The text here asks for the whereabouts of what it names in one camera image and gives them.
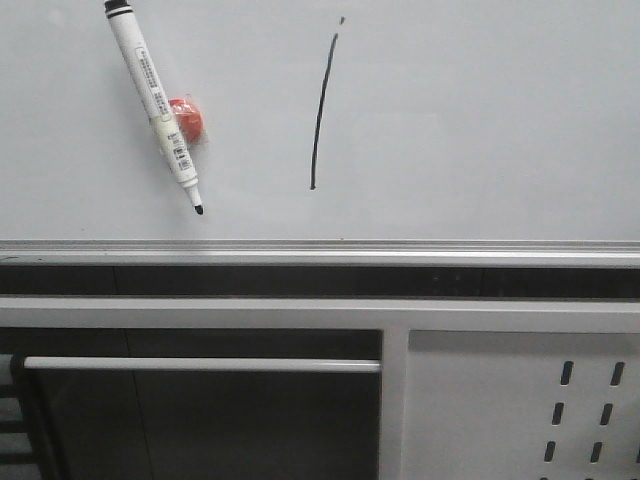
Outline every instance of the metal ledge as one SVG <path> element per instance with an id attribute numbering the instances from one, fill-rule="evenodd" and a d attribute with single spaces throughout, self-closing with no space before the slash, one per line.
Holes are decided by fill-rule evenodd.
<path id="1" fill-rule="evenodd" d="M 640 267 L 640 242 L 0 241 L 0 264 Z"/>

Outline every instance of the red magnet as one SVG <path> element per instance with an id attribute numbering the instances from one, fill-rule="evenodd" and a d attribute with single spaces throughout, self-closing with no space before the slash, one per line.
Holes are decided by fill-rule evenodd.
<path id="1" fill-rule="evenodd" d="M 200 110 L 191 101 L 185 98 L 173 98 L 169 105 L 178 119 L 180 130 L 187 143 L 196 143 L 204 130 Z"/>

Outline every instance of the whiteboard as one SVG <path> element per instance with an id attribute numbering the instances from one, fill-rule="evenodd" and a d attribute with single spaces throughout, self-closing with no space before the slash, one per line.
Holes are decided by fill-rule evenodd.
<path id="1" fill-rule="evenodd" d="M 0 17 L 0 240 L 640 240 L 639 2 L 131 3 L 205 115 L 205 215 L 102 2 L 22 0 Z"/>

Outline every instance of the whiteboard marker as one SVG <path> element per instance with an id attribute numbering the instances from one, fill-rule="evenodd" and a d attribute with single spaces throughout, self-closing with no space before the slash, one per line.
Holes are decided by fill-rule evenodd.
<path id="1" fill-rule="evenodd" d="M 133 14 L 133 8 L 126 0 L 109 0 L 104 5 L 111 30 L 147 111 L 160 149 L 176 180 L 189 195 L 196 212 L 202 215 L 204 211 L 198 192 L 198 173 L 160 83 L 149 49 Z"/>

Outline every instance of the metal handle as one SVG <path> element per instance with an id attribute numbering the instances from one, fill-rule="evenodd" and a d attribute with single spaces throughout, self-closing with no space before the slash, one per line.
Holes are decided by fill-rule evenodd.
<path id="1" fill-rule="evenodd" d="M 377 373 L 377 360 L 307 358 L 26 357 L 30 370 L 187 370 L 225 372 Z"/>

